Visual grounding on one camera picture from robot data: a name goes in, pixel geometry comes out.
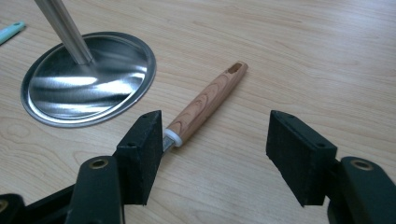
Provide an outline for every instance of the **blue pen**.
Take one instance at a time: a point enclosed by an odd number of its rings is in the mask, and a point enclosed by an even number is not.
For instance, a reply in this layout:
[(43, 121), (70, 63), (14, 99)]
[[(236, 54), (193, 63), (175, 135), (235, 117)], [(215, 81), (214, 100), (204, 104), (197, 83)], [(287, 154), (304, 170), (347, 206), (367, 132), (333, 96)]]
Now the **blue pen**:
[(14, 36), (17, 32), (19, 32), (25, 26), (23, 21), (15, 22), (14, 24), (0, 30), (0, 45)]

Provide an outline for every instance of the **stand base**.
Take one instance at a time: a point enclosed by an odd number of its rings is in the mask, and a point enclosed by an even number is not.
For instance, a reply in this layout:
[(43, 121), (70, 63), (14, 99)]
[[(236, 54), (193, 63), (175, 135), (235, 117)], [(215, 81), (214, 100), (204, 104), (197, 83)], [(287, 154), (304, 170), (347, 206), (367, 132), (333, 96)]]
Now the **stand base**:
[(41, 56), (21, 85), (21, 101), (35, 119), (74, 128), (113, 118), (148, 90), (154, 54), (140, 39), (102, 32), (83, 36), (92, 62), (76, 64), (63, 44)]

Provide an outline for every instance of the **black plastic arm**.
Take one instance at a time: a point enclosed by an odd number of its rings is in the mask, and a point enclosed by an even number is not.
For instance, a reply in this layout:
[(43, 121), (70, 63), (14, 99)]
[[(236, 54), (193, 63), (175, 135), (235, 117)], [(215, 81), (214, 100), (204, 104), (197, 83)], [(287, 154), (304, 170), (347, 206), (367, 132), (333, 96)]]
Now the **black plastic arm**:
[(153, 111), (136, 121), (112, 157), (84, 162), (76, 185), (28, 206), (20, 195), (0, 195), (0, 223), (124, 223), (125, 204), (147, 204), (162, 155), (162, 114)]
[(293, 115), (272, 111), (266, 153), (301, 206), (323, 205), (330, 223), (395, 224), (396, 187), (375, 163), (335, 159), (336, 146)]

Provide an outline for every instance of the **wooden knife handle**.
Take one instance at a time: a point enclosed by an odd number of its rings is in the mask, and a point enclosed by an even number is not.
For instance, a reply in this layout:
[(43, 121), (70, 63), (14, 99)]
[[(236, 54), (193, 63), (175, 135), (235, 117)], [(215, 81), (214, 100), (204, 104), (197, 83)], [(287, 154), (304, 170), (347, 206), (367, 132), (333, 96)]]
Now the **wooden knife handle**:
[(180, 147), (209, 118), (241, 80), (248, 65), (236, 62), (214, 79), (165, 129), (164, 134)]

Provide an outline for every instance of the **table surface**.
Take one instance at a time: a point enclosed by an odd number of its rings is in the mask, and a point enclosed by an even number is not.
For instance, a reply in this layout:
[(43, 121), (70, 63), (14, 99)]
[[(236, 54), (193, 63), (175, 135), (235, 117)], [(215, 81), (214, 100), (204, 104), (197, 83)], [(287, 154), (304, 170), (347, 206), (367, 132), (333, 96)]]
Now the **table surface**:
[(302, 208), (265, 155), (271, 110), (300, 118), (338, 146), (337, 159), (379, 164), (396, 180), (396, 2), (64, 1), (82, 34), (137, 36), (154, 51), (145, 96), (114, 119), (54, 128), (23, 109), (29, 67), (60, 43), (34, 1), (2, 1), (0, 27), (26, 28), (0, 46), (0, 194), (27, 204), (75, 183), (87, 159), (111, 155), (139, 116), (163, 126), (236, 61), (246, 76), (183, 147), (162, 159), (147, 206), (127, 223), (328, 223)]

